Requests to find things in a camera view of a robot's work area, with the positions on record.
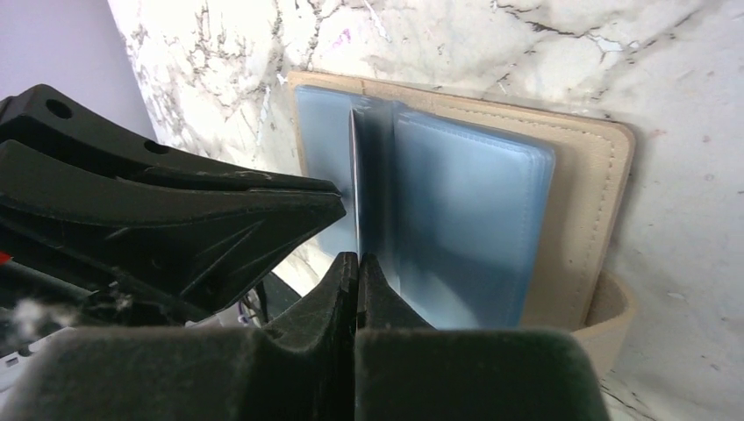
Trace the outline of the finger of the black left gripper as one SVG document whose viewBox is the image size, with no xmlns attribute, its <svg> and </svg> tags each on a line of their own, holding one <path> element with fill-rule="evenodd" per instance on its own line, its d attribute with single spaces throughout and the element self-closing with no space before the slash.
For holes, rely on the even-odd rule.
<svg viewBox="0 0 744 421">
<path fill-rule="evenodd" d="M 93 174 L 160 187 L 339 192 L 329 181 L 242 168 L 161 145 L 45 84 L 2 100 L 1 140 L 9 139 Z"/>
<path fill-rule="evenodd" d="M 113 324 L 207 318 L 344 215 L 339 192 L 173 189 L 1 145 L 2 251 Z"/>
</svg>

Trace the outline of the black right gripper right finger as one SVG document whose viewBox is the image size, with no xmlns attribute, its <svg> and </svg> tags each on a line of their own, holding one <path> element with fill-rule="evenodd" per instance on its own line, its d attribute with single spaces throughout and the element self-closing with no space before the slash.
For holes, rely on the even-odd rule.
<svg viewBox="0 0 744 421">
<path fill-rule="evenodd" d="M 354 345 L 358 420 L 606 420 L 587 353 L 565 332 L 433 329 L 384 277 L 360 265 Z"/>
</svg>

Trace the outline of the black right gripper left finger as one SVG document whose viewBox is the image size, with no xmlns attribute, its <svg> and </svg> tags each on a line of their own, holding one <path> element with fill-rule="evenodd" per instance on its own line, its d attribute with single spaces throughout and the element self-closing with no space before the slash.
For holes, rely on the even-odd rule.
<svg viewBox="0 0 744 421">
<path fill-rule="evenodd" d="M 86 328 L 31 357 L 4 420 L 351 420 L 359 263 L 261 329 Z"/>
</svg>

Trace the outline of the blue credit card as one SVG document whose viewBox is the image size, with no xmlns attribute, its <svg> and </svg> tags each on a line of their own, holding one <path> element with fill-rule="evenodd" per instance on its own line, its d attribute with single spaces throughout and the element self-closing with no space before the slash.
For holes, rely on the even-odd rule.
<svg viewBox="0 0 744 421">
<path fill-rule="evenodd" d="M 361 256 L 376 256 L 388 284 L 399 292 L 390 174 L 392 103 L 375 98 L 355 103 L 349 114 L 349 136 L 357 251 Z"/>
</svg>

